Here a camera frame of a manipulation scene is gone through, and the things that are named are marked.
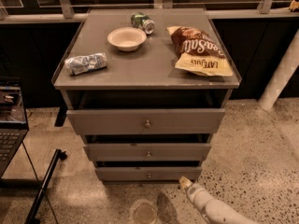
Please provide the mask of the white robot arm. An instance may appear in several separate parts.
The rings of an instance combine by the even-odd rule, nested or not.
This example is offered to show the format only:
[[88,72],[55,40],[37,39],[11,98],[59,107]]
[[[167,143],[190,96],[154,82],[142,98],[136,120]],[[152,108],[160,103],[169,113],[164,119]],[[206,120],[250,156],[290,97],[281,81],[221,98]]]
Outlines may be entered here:
[[182,176],[179,184],[186,190],[186,196],[207,224],[259,224],[223,201],[214,198],[202,185]]

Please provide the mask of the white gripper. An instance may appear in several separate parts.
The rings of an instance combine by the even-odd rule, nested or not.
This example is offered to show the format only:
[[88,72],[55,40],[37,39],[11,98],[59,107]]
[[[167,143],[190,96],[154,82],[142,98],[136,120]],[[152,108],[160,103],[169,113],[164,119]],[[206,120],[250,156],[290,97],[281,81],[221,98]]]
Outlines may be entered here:
[[187,198],[196,208],[204,208],[212,199],[212,195],[203,186],[193,184],[187,177],[182,176],[178,182],[183,189],[187,190]]

